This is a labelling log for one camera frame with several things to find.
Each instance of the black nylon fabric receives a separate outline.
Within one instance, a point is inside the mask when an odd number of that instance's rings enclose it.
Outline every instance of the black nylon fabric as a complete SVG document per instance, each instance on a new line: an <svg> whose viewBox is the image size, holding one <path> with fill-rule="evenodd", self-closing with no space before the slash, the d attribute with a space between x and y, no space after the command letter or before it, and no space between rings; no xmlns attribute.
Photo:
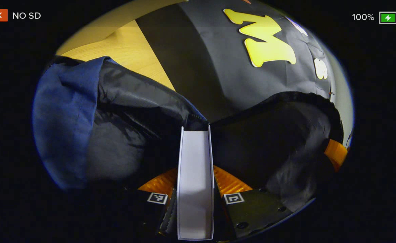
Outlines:
<svg viewBox="0 0 396 243"><path fill-rule="evenodd" d="M293 48L296 64L274 60L264 62L261 67L252 66L244 40L264 40L241 34L239 29L252 22L232 23L223 9L275 20L281 31L274 37ZM279 92L312 92L330 98L332 67L314 34L304 27L308 36L300 33L285 15L267 4L190 0L151 12L137 19L137 23L176 91L211 123L251 108ZM318 79L315 58L326 64L327 79Z"/></svg>
<svg viewBox="0 0 396 243"><path fill-rule="evenodd" d="M213 161L252 188L279 195L296 211L334 169L324 150L343 128L334 105L317 94L282 92L212 124Z"/></svg>
<svg viewBox="0 0 396 243"><path fill-rule="evenodd" d="M118 64L103 64L98 96L87 152L90 181L139 187L177 167L181 126L208 124L186 99Z"/></svg>

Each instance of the white cardboard strip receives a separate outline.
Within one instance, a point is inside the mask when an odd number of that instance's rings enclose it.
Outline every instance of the white cardboard strip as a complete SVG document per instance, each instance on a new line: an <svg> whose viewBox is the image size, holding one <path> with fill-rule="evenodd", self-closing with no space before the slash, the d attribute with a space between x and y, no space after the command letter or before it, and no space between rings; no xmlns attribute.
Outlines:
<svg viewBox="0 0 396 243"><path fill-rule="evenodd" d="M179 240L213 239L213 166L210 131L181 128L177 180Z"/></svg>

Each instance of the green battery indicator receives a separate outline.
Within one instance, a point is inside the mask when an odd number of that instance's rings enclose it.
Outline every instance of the green battery indicator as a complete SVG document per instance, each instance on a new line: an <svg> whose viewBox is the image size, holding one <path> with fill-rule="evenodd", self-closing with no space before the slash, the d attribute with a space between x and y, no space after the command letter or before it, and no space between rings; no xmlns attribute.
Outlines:
<svg viewBox="0 0 396 243"><path fill-rule="evenodd" d="M396 25L396 12L380 12L381 25Z"/></svg>

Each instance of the yellow logo patch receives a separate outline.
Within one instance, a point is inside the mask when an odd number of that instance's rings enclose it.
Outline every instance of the yellow logo patch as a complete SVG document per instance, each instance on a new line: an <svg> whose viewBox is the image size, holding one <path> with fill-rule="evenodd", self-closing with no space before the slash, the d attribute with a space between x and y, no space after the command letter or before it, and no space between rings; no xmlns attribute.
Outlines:
<svg viewBox="0 0 396 243"><path fill-rule="evenodd" d="M230 9L224 9L224 13L231 22L241 25L243 22L254 22L248 26L241 28L239 31L265 42L257 42L251 38L245 40L245 46L248 50L252 65L260 67L264 62L273 60L286 60L291 64L296 63L296 55L293 48L287 43L279 40L273 35L282 29L269 16L257 16L252 14L244 14L235 12Z"/></svg>

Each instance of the orange plastic part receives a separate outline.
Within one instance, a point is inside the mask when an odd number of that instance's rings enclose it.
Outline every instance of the orange plastic part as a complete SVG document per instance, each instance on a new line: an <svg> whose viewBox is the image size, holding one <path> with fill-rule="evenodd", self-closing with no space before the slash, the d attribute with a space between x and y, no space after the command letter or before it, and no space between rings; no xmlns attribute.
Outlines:
<svg viewBox="0 0 396 243"><path fill-rule="evenodd" d="M162 173L149 182L142 185L138 190L146 192L156 192L161 194L167 194L168 198L171 198L172 189L174 188L175 182L177 181L177 168L170 169L169 171Z"/></svg>
<svg viewBox="0 0 396 243"><path fill-rule="evenodd" d="M324 154L329 157L335 171L337 172L344 163L345 157L347 157L348 154L348 150L344 147L344 145L331 139L326 150L324 151Z"/></svg>
<svg viewBox="0 0 396 243"><path fill-rule="evenodd" d="M252 187L246 185L246 183L242 182L235 176L229 174L228 172L217 166L213 166L213 171L215 172L216 183L218 183L221 197L223 197L224 194L246 192L252 190Z"/></svg>
<svg viewBox="0 0 396 243"><path fill-rule="evenodd" d="M218 184L221 197L223 197L224 194L252 190L252 188L246 185L246 183L217 166L213 166L213 171L215 173L216 183ZM174 188L176 181L177 168L174 168L153 178L138 188L138 190L167 194L168 197L171 198L172 189Z"/></svg>

